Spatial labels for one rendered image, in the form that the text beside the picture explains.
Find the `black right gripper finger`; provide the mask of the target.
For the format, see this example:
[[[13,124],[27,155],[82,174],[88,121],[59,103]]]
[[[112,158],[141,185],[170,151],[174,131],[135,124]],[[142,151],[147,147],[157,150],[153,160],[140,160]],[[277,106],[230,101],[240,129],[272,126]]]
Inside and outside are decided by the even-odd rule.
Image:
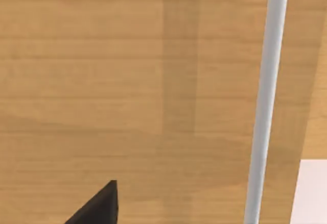
[[[109,181],[64,224],[118,224],[117,180]]]

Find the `wooden door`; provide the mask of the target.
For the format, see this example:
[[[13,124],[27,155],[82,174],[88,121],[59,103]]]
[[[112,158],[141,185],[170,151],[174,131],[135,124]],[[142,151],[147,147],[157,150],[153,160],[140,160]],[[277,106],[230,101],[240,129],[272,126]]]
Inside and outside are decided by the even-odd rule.
[[[243,224],[268,0],[0,0],[0,224]]]

